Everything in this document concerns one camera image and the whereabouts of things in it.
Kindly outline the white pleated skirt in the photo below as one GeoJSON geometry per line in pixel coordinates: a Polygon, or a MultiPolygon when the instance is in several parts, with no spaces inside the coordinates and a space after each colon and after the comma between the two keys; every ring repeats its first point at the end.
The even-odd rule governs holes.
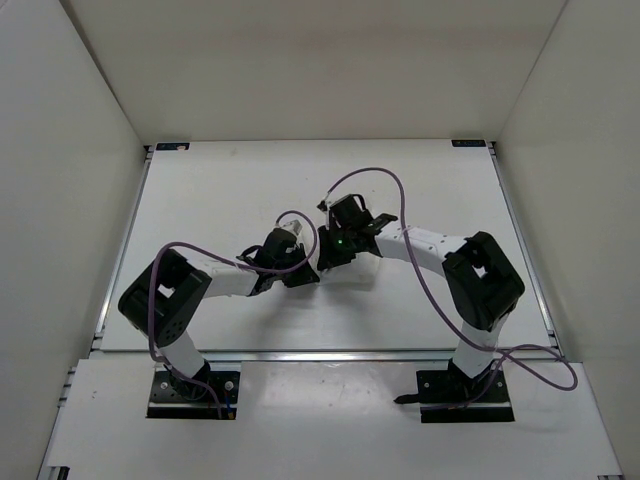
{"type": "Polygon", "coordinates": [[[369,253],[361,253],[351,262],[320,271],[317,266],[319,261],[319,250],[316,250],[309,261],[310,266],[316,275],[316,280],[309,280],[303,286],[319,286],[329,289],[370,289],[373,287],[380,267],[381,259],[369,253]]]}

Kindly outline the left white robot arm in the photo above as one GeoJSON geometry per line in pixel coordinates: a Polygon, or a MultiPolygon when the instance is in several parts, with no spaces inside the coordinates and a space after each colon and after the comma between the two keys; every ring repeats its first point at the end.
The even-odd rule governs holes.
{"type": "Polygon", "coordinates": [[[263,244],[245,249],[238,260],[238,266],[213,259],[191,261],[170,248],[159,266],[149,265],[118,301],[118,311],[153,341],[172,387],[189,401],[209,394],[210,367],[187,333],[203,300],[256,296],[278,281],[287,288],[320,281],[307,248],[290,227],[274,228],[263,244]]]}

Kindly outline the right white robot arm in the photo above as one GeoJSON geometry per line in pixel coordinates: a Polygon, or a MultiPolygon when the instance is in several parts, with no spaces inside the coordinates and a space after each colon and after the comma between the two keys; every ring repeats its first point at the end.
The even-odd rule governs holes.
{"type": "Polygon", "coordinates": [[[348,194],[318,209],[326,215],[318,229],[317,268],[328,272],[360,255],[415,263],[417,269],[446,280],[462,319],[462,338],[449,362],[449,391],[471,400],[484,388],[498,338],[525,286],[494,237],[480,231],[471,237],[448,236],[411,227],[395,215],[373,216],[364,197],[348,194]]]}

